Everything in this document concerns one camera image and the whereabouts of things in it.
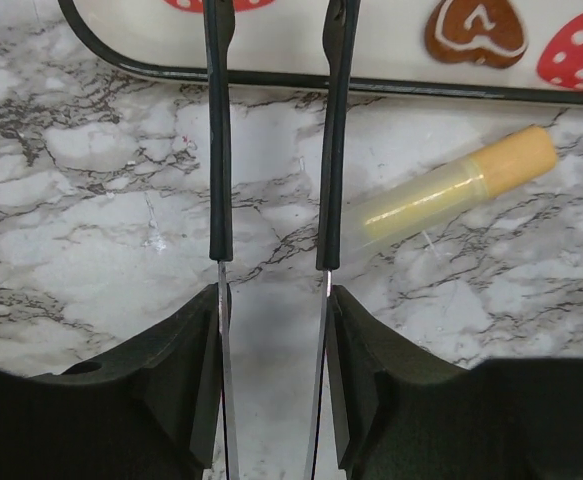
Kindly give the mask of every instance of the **yellow cap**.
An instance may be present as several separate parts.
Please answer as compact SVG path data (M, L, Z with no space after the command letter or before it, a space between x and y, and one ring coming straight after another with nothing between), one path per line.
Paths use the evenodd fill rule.
M558 154L548 132L528 127L469 155L489 197L497 197L555 167Z

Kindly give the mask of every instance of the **metal blade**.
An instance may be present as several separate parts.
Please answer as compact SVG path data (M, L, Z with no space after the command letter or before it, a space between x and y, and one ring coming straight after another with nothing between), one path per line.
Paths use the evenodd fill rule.
M320 330L318 333L318 352L315 360L315 378L313 380L313 404L311 407L311 430L309 433L309 450L304 467L304 480L313 480L318 457L318 439L320 432L320 411L322 409L322 384L324 376L324 351L326 341L327 314L331 296L331 270L322 272L322 310L320 313Z
M229 342L227 268L218 262L218 311L222 338L222 416L224 422L224 455L227 480L239 480L238 435L235 426L235 403L231 374L231 347Z

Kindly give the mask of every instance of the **white marble countertop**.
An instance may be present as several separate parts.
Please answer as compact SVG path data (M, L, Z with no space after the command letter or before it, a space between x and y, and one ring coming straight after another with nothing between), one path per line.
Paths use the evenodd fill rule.
M208 106L97 60L59 20L0 26L0 368L59 372L215 281ZM244 479L300 478L317 346L324 98L232 91L231 341ZM583 110L354 97L357 201L530 124L555 171L335 273L377 318L462 366L583 356ZM329 402L318 478L336 479ZM209 478L221 478L221 455Z

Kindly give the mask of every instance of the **lip balm tube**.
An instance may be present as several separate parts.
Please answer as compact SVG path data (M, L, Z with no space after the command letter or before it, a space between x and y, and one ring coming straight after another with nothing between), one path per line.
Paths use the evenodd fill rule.
M549 134L529 127L342 212L342 255L372 256L555 167Z

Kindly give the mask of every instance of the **black plastic piece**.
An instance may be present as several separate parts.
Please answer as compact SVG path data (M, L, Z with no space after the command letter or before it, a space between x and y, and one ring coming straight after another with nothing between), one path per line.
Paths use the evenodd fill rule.
M318 270L340 268L344 130L360 0L330 0L322 44L329 61L329 93L322 145Z
M220 402L217 286L62 375L0 371L0 479L200 480Z
M583 480L583 359L451 365L343 287L327 358L349 480Z
M233 260L231 215L231 115L227 54L235 31L232 0L204 0L204 32L211 126L211 239L209 257Z

